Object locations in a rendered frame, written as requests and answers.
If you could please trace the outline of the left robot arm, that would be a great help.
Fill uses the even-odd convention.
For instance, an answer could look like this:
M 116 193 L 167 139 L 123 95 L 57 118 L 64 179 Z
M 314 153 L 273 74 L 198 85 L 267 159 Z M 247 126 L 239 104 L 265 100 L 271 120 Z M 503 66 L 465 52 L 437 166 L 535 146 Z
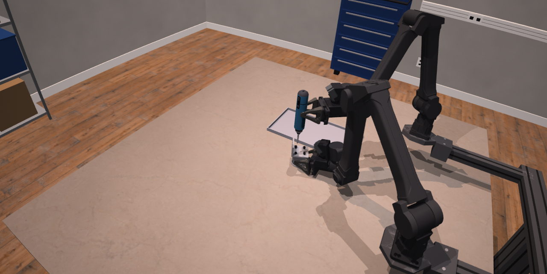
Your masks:
M 398 202 L 392 204 L 397 230 L 390 258 L 418 269 L 432 229 L 443 223 L 444 216 L 431 191 L 419 181 L 391 106 L 389 88 L 388 80 L 367 80 L 341 91 L 340 107 L 347 112 L 344 143 L 318 140 L 313 144 L 319 153 L 315 163 L 317 168 L 329 167 L 337 184 L 358 180 L 364 128 L 371 114 L 397 189 Z

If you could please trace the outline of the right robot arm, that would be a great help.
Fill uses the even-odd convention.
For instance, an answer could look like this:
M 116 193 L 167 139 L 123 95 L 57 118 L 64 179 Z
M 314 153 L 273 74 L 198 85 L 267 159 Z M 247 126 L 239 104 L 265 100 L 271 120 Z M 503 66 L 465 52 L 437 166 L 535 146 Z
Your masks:
M 422 36 L 420 86 L 413 98 L 413 107 L 420 112 L 413 122 L 409 134 L 429 140 L 433 122 L 439 116 L 442 106 L 436 96 L 436 71 L 438 65 L 439 34 L 445 18 L 419 10 L 407 10 L 398 22 L 399 30 L 391 42 L 371 80 L 390 80 L 413 40 Z M 408 26 L 407 26 L 408 25 Z M 409 27 L 411 25 L 412 27 Z M 417 35 L 418 34 L 418 35 Z M 341 91 L 351 83 L 330 83 L 326 87 L 329 97 L 323 97 L 329 115 L 347 117 L 340 107 Z

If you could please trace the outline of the dark blue electric screwdriver barrel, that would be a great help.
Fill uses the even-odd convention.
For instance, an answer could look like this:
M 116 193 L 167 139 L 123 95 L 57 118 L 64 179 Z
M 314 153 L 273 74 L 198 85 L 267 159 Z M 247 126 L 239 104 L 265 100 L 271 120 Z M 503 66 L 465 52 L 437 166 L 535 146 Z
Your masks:
M 306 118 L 302 118 L 300 114 L 307 111 L 309 94 L 306 90 L 299 90 L 297 94 L 297 104 L 296 104 L 296 113 L 295 113 L 295 122 L 294 128 L 297 133 L 297 144 L 299 140 L 299 135 L 302 133 L 305 127 Z

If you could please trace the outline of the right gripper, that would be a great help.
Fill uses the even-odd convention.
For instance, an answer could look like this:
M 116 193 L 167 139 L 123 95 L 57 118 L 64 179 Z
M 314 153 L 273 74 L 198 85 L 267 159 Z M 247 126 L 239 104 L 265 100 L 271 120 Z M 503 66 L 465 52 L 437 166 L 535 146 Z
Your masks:
M 322 99 L 322 100 L 320 100 Z M 319 99 L 317 100 L 316 97 L 314 97 L 312 100 L 308 101 L 308 105 L 310 104 L 313 104 L 312 105 L 312 109 L 307 109 L 306 112 L 302 112 L 300 114 L 300 116 L 302 118 L 306 118 L 310 121 L 313 121 L 317 124 L 320 124 L 320 122 L 323 121 L 323 125 L 327 125 L 328 124 L 328 120 L 329 120 L 329 117 L 330 118 L 339 118 L 339 115 L 329 115 L 330 114 L 330 109 L 328 108 L 325 100 L 323 99 L 323 97 L 319 97 Z M 324 111 L 323 111 L 324 110 Z M 314 114 L 316 115 L 316 118 L 311 118 L 309 116 L 307 116 L 306 114 Z

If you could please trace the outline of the grey l-shaped bracket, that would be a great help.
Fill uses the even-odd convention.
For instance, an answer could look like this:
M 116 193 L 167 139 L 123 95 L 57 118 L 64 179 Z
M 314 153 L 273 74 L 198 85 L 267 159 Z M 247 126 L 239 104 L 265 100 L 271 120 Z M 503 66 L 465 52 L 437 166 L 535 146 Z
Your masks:
M 297 154 L 295 154 L 295 152 L 297 152 Z M 303 152 L 306 152 L 306 154 L 304 155 Z M 303 146 L 297 145 L 297 148 L 295 149 L 294 136 L 293 136 L 293 141 L 292 141 L 291 156 L 292 157 L 297 157 L 297 158 L 307 158 L 307 159 L 309 158 L 309 147 L 308 146 L 306 146 L 306 149 L 303 149 Z

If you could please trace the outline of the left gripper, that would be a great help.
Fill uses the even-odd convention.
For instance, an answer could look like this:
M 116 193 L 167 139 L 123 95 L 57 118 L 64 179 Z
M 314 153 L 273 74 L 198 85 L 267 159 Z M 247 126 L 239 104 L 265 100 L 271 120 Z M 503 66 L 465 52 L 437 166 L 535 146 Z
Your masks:
M 317 174 L 317 171 L 319 170 L 322 170 L 322 171 L 329 171 L 329 167 L 328 169 L 323 169 L 323 168 L 317 168 L 316 167 L 316 163 L 315 163 L 315 160 L 317 158 L 317 156 L 319 155 L 316 151 L 316 149 L 312 149 L 312 150 L 309 150 L 309 154 L 312 153 L 313 155 L 311 157 L 309 157 L 308 159 L 305 159 L 305 160 L 298 160 L 298 161 L 295 161 L 295 165 L 298 166 L 299 168 L 301 168 L 306 174 L 310 174 L 311 173 L 311 169 L 313 170 L 312 171 L 312 175 L 316 175 Z M 306 168 L 299 165 L 299 163 L 302 163 L 302 164 L 305 164 L 306 165 Z

